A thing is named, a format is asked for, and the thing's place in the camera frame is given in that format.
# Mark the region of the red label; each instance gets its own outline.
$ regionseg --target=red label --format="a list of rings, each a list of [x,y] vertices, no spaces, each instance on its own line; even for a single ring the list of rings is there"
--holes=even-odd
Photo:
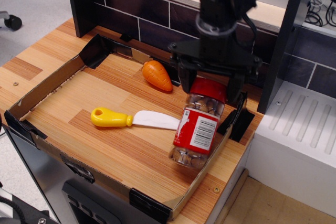
[[[174,145],[209,154],[219,118],[208,113],[185,108],[176,131]]]

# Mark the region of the barcode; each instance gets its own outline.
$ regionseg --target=barcode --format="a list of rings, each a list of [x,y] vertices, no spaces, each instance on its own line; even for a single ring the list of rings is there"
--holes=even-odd
[[[198,117],[190,145],[209,150],[217,127],[217,122],[211,119]]]

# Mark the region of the black device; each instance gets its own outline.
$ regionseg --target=black device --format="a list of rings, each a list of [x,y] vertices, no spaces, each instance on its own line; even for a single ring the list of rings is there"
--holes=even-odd
[[[200,0],[196,26],[199,40],[169,45],[171,65],[179,75],[183,90],[189,93],[198,71],[229,77],[227,97],[235,102],[244,83],[258,76],[262,60],[244,48],[237,40],[238,20],[256,28],[246,12],[256,6],[256,0]]]

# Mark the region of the wooden surface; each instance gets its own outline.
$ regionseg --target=wooden surface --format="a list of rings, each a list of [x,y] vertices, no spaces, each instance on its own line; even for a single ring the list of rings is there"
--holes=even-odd
[[[247,177],[218,224],[335,224],[336,219]]]
[[[97,27],[77,38],[71,19],[3,65],[0,68],[2,117],[5,110],[77,55],[96,33],[113,39],[118,36]],[[130,45],[167,57],[167,53],[138,41],[132,41]],[[48,143],[69,156],[169,205],[186,193],[197,176],[195,170],[168,159],[175,132],[140,126],[99,129],[90,122],[90,112],[98,106],[133,115],[145,109],[181,117],[186,98],[182,87],[162,92],[143,79],[141,70],[142,65],[138,62],[110,55],[96,70],[86,68],[76,74],[24,119],[45,133]],[[260,89],[245,88],[251,97],[248,109],[256,114],[255,119],[240,143],[227,141],[215,164],[173,223],[204,223],[235,170],[262,117],[256,112]],[[227,105],[221,120],[233,109]],[[215,187],[220,189],[219,193],[214,192]]]

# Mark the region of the red jar lid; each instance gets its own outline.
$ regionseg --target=red jar lid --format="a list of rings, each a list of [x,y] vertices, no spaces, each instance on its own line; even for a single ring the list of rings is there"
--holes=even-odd
[[[226,100],[226,86],[205,78],[196,78],[190,89],[190,93],[206,95],[223,103]]]

